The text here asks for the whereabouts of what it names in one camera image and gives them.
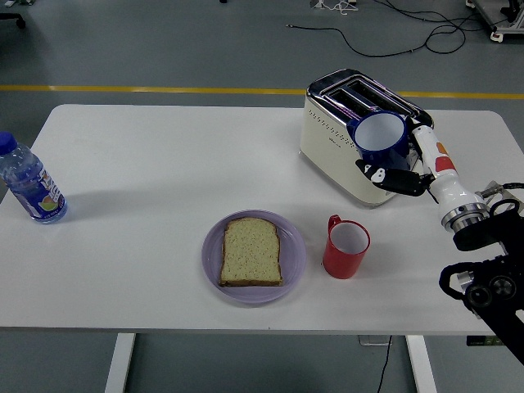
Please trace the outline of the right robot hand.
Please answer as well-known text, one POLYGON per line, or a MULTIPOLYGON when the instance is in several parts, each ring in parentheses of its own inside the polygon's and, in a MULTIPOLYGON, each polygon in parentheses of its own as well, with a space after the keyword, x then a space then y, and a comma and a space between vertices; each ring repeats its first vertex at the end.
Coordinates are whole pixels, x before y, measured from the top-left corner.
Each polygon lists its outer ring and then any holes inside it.
POLYGON ((360 154, 355 164, 374 187, 412 197, 429 193, 439 205, 441 224, 449 228, 461 219, 487 217, 486 203, 461 184, 430 125, 379 111, 356 123, 350 136, 360 154))

